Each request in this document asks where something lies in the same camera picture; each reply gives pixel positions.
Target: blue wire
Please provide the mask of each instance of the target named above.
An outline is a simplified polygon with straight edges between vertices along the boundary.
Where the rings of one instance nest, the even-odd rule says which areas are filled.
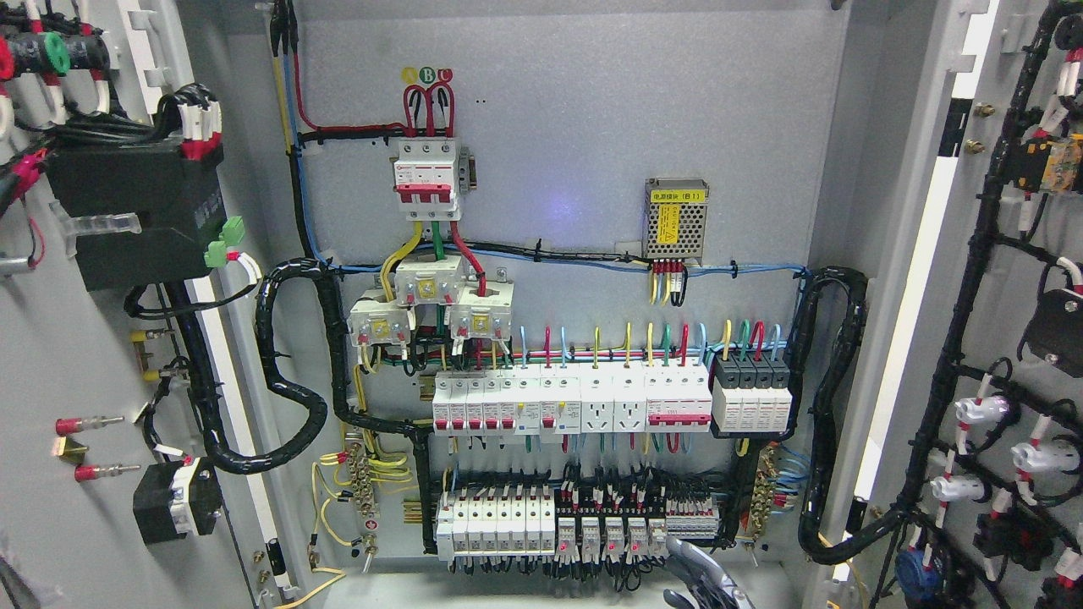
[[[703,338],[700,347],[700,363],[707,363],[707,326],[703,322],[700,322],[700,336]]]
[[[782,340],[782,326],[780,324],[774,324],[774,334],[772,335],[771,342],[774,346],[771,347],[771,361],[779,361],[779,341]]]

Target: red cable sleeve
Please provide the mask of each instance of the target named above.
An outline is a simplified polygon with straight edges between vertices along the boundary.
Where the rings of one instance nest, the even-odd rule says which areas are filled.
[[[545,326],[545,367],[552,367],[552,353],[549,352],[549,326]]]
[[[688,361],[688,324],[684,324],[684,327],[681,329],[680,333],[680,365],[683,366],[687,361]]]
[[[451,222],[452,224],[452,241],[455,242],[455,247],[459,248],[459,252],[467,257],[470,261],[470,265],[474,268],[474,273],[478,274],[478,296],[486,296],[488,291],[485,288],[485,270],[481,268],[481,262],[478,261],[478,257],[474,256],[473,251],[467,247],[462,236],[459,234],[459,223]],[[546,351],[549,351],[549,345],[546,344]]]
[[[760,355],[762,355],[762,353],[764,353],[764,333],[766,331],[764,329],[764,322],[762,321],[756,322],[756,325],[754,325],[752,327],[752,336],[748,337],[748,345],[749,346],[753,344],[753,341],[756,340],[756,333],[757,332],[759,333],[759,341],[756,342],[756,354],[753,355],[753,360],[756,360],[758,362],[759,359],[760,359]]]

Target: light blue wire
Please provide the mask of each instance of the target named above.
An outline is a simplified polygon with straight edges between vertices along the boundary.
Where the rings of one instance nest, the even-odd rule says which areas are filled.
[[[526,351],[527,351],[527,349],[526,349],[526,327],[525,326],[519,326],[519,338],[521,338],[523,340],[523,357],[521,358],[521,361],[523,362],[523,367],[525,368],[526,367]]]
[[[772,334],[772,337],[771,337],[771,342],[774,344],[774,346],[771,347],[771,361],[772,362],[778,362],[779,361],[779,341],[781,341],[781,340],[782,340],[782,326],[780,324],[774,324],[774,334]]]
[[[707,363],[707,326],[703,322],[700,323],[700,336],[703,338],[700,347],[700,363]]]

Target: black cable bundle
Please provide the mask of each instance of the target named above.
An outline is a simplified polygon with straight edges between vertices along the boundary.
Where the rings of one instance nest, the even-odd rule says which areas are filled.
[[[165,287],[173,309],[183,310],[192,304],[183,282],[167,283]],[[316,439],[327,419],[327,404],[318,394],[309,391],[308,394],[298,393],[296,396],[298,399],[293,400],[309,410],[309,416],[289,441],[269,453],[251,456],[242,455],[231,450],[225,437],[222,415],[219,413],[218,383],[214,380],[214,370],[211,366],[207,340],[199,326],[199,320],[196,319],[194,312],[183,312],[177,315],[177,326],[184,341],[184,349],[188,352],[191,362],[188,376],[192,383],[188,394],[199,415],[204,446],[219,469],[230,474],[262,474],[293,459]],[[272,391],[275,390],[274,387],[271,387],[270,379],[268,386]],[[275,392],[293,399],[284,392]]]

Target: black cable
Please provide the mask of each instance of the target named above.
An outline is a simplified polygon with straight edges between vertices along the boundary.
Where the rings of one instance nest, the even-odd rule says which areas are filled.
[[[192,304],[188,298],[187,288],[183,282],[170,282],[165,284],[166,295],[173,308],[183,309]],[[257,311],[257,325],[260,323],[259,311]],[[224,424],[219,412],[218,383],[214,380],[214,371],[210,361],[210,353],[207,350],[207,341],[204,338],[199,320],[193,312],[180,313],[177,315],[177,326],[184,342],[184,348],[188,352],[188,377],[191,387],[188,396],[198,411],[198,420],[201,423],[204,446],[207,450],[211,462],[221,470],[229,474],[261,474],[284,465],[298,455],[316,439],[319,430],[327,419],[327,404],[319,396],[309,391],[309,394],[297,396],[303,398],[295,400],[309,410],[308,418],[297,433],[285,444],[264,454],[242,455],[230,449],[229,440],[225,436]],[[273,383],[268,378],[268,388],[283,396],[284,392],[276,389],[284,389],[284,385]]]
[[[175,318],[177,315],[183,313],[196,313],[199,311],[209,311],[211,309],[224,307],[230,302],[233,302],[235,300],[244,298],[245,296],[248,296],[249,294],[251,294],[253,289],[256,289],[257,285],[258,284],[248,284],[245,287],[240,288],[235,294],[233,294],[232,296],[229,296],[221,300],[214,300],[211,302],[193,302],[187,307],[172,307],[164,309],[146,309],[143,306],[141,306],[139,301],[143,297],[143,294],[146,293],[147,286],[140,285],[133,287],[131,291],[128,293],[128,296],[125,297],[123,309],[125,312],[128,313],[128,316],[134,318],[136,320],[145,320],[145,321],[168,320],[170,318]]]

